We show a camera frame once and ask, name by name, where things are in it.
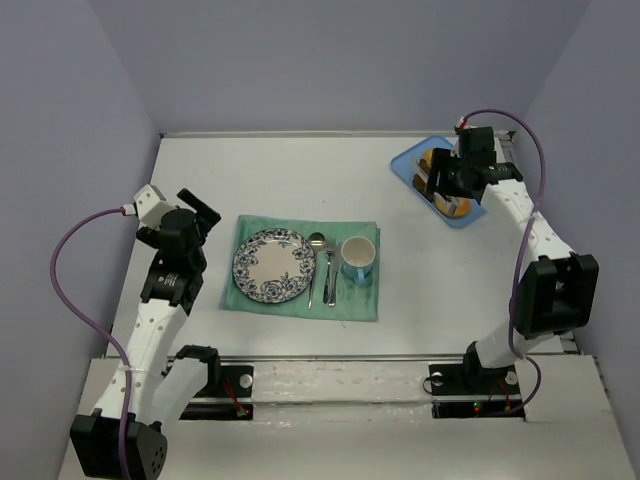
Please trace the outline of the dark brown croissant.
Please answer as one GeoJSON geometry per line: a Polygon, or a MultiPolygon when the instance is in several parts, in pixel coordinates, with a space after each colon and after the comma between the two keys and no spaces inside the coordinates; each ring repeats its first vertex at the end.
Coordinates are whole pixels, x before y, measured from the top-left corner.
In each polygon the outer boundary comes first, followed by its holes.
{"type": "Polygon", "coordinates": [[[435,178],[425,173],[415,173],[412,181],[415,190],[429,202],[434,200],[437,182],[435,178]]]}

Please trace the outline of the silver metal tongs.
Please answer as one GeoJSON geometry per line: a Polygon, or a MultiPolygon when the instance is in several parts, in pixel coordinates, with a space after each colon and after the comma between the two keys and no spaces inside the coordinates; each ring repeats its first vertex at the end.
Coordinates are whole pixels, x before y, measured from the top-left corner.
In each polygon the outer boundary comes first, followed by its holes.
{"type": "Polygon", "coordinates": [[[427,180],[430,173],[431,161],[421,158],[414,160],[412,164],[413,188],[422,195],[428,202],[446,218],[459,219],[471,213],[471,201],[461,197],[444,196],[435,192],[432,196],[427,195],[427,180]]]}

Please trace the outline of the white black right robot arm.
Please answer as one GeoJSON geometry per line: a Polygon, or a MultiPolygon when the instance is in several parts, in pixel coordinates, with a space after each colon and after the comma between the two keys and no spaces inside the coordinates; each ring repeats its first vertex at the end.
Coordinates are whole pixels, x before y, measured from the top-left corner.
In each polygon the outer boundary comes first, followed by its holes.
{"type": "Polygon", "coordinates": [[[459,129],[452,148],[427,150],[416,162],[413,184],[447,213],[478,203],[520,241],[505,322],[469,345],[445,384],[454,379],[478,391],[538,344],[588,323],[599,265],[556,234],[517,167],[498,161],[491,128],[459,129]]]}

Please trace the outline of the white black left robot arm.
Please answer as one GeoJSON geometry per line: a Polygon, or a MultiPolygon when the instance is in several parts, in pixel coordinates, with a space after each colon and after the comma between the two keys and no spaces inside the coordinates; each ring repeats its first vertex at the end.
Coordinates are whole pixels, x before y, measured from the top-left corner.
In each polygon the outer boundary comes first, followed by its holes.
{"type": "Polygon", "coordinates": [[[125,215],[135,216],[137,239],[155,256],[140,293],[127,344],[116,344],[120,363],[88,415],[74,418],[70,438],[85,476],[156,479],[168,453],[166,429],[178,421],[209,381],[218,381],[216,349],[186,346],[174,361],[169,349],[203,285],[203,251],[220,215],[186,188],[181,205],[144,186],[125,215]]]}

